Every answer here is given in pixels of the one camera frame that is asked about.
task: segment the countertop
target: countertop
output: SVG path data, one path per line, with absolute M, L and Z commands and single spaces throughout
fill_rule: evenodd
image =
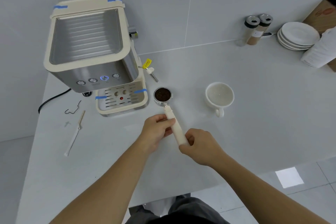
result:
M 208 130 L 239 163 L 261 174 L 336 155 L 336 74 L 327 66 L 310 68 L 302 52 L 282 48 L 275 37 L 256 46 L 221 42 L 141 55 L 153 60 L 155 83 L 146 76 L 149 105 L 103 117 L 95 97 L 69 93 L 50 101 L 36 128 L 17 224 L 45 224 L 96 181 L 135 141 L 145 119 L 163 113 L 153 91 L 165 86 L 170 106 L 184 131 Z M 212 82 L 235 94 L 224 118 L 204 102 Z M 68 87 L 48 75 L 43 101 Z M 64 114 L 69 108 L 75 114 Z M 83 110 L 82 129 L 68 157 L 64 152 Z M 209 167 L 181 154 L 173 136 L 162 140 L 148 159 L 130 206 L 194 192 L 223 183 Z

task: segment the person's left arm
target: person's left arm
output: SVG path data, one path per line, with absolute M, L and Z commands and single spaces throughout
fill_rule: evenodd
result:
M 158 114 L 145 120 L 138 139 L 94 184 L 75 198 L 50 224 L 120 224 L 149 155 L 172 133 L 175 119 Z

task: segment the dark trousers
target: dark trousers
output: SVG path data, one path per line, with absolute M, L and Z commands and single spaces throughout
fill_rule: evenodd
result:
M 170 207 L 168 214 L 174 212 L 203 217 L 217 224 L 229 224 L 215 209 L 195 197 L 177 199 Z M 154 215 L 151 211 L 142 210 L 132 214 L 126 224 L 146 224 L 157 218 L 159 218 L 159 216 Z

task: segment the white plate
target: white plate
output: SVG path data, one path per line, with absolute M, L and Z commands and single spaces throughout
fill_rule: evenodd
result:
M 311 46 L 320 39 L 316 29 L 302 22 L 287 22 L 281 32 L 288 40 L 299 45 Z
M 280 35 L 279 35 L 279 31 L 278 31 L 277 36 L 278 36 L 279 44 L 281 44 L 282 47 L 284 47 L 284 48 L 286 48 L 286 49 L 289 49 L 289 50 L 292 50 L 292 51 L 304 51 L 304 50 L 307 50 L 307 49 L 310 48 L 310 47 L 308 47 L 308 48 L 304 48 L 304 49 L 292 48 L 292 47 L 288 46 L 287 44 L 285 44 L 285 43 L 281 40 L 281 37 L 280 37 Z
M 280 37 L 281 37 L 281 40 L 282 40 L 284 43 L 286 43 L 287 45 L 289 45 L 289 46 L 291 46 L 291 47 L 293 47 L 293 48 L 308 48 L 308 47 L 312 47 L 312 46 L 313 46 L 313 45 L 299 45 L 299 44 L 295 44 L 295 43 L 293 43 L 292 41 L 288 40 L 288 39 L 284 36 L 284 34 L 283 34 L 283 32 L 282 32 L 281 29 L 279 30 L 279 35 L 280 35 Z
M 308 48 L 310 48 L 311 46 L 303 46 L 303 45 L 296 45 L 296 44 L 292 44 L 291 42 L 286 41 L 286 39 L 283 37 L 281 30 L 278 31 L 278 39 L 279 41 L 281 41 L 282 44 L 292 48 L 293 50 L 299 51 L 299 50 L 306 50 Z

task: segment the coffee grounds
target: coffee grounds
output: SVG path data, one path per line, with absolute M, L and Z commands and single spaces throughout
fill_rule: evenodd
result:
M 166 88 L 159 88 L 155 91 L 154 96 L 160 102 L 167 102 L 171 97 L 171 93 Z

